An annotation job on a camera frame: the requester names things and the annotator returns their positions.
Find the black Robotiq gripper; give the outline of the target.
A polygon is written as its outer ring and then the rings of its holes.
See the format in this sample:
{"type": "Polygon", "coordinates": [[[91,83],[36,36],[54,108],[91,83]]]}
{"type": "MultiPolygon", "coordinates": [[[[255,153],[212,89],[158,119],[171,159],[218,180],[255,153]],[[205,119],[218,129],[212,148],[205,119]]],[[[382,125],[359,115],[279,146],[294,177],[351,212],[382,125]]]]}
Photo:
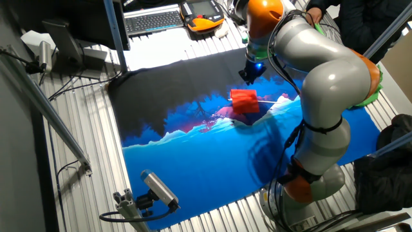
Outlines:
{"type": "Polygon", "coordinates": [[[264,63],[254,63],[252,61],[246,60],[245,69],[239,71],[239,75],[245,81],[246,85],[249,86],[254,83],[253,78],[258,78],[263,75],[266,71],[266,66],[264,63]]]}

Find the person right hand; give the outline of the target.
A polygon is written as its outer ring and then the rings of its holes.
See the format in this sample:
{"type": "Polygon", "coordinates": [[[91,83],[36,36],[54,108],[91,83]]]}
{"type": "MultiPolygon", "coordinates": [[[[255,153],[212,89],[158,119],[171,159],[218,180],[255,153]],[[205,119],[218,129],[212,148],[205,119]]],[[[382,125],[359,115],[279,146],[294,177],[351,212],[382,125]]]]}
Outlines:
{"type": "Polygon", "coordinates": [[[312,7],[306,11],[306,19],[312,27],[314,27],[315,24],[318,24],[322,18],[323,12],[318,7],[312,7]]]}

